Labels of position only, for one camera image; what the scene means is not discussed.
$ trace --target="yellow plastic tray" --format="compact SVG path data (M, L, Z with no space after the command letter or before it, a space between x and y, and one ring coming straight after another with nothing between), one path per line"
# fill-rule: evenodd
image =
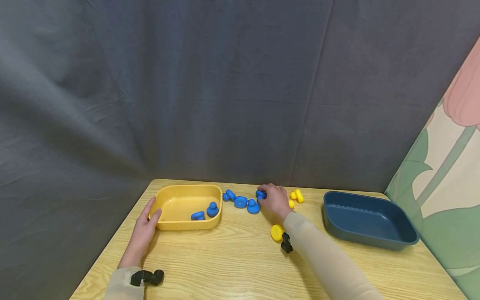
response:
M149 217L159 208L162 216L156 227L160 230L211 229L222 215L222 190L213 184L170 185L156 194ZM218 214L210 218L206 210L211 202L216 202ZM203 210L205 220L192 221L191 215Z

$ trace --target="dark blue tray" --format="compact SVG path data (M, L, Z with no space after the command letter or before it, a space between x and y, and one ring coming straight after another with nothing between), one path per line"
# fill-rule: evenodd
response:
M328 192L323 211L326 230L339 239L395 251L419 240L403 209L388 200Z

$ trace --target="beige sleeve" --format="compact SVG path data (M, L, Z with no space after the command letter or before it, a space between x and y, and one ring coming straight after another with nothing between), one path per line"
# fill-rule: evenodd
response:
M293 249L312 267L330 299L384 299L353 260L304 216L291 212L283 225Z
M115 270L108 283L105 300L143 300L144 287L130 284L130 277L138 271L141 271L141 268L128 267Z

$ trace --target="gray fabric backdrop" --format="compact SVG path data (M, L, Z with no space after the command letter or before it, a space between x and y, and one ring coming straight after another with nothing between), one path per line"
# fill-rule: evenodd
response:
M154 178L382 192L476 0L0 3L0 298L67 299Z

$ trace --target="wood grain surface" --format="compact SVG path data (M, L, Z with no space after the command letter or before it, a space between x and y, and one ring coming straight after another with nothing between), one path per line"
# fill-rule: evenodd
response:
M111 273L117 268L130 239L135 220L147 201L161 188L174 184L205 182L157 179L150 183L113 238L80 283L71 299L102 299ZM215 183L222 191L254 198L255 185ZM301 189L305 202L295 211L306 216L322 232L323 195L328 190ZM387 199L374 192L358 194ZM262 211L224 203L222 219L211 230L156 231L143 268L165 271L162 286L147 286L145 299L328 299L302 258L283 254L270 237L279 224ZM420 241L401 252L335 239L364 271L386 299L465 299L427 247Z

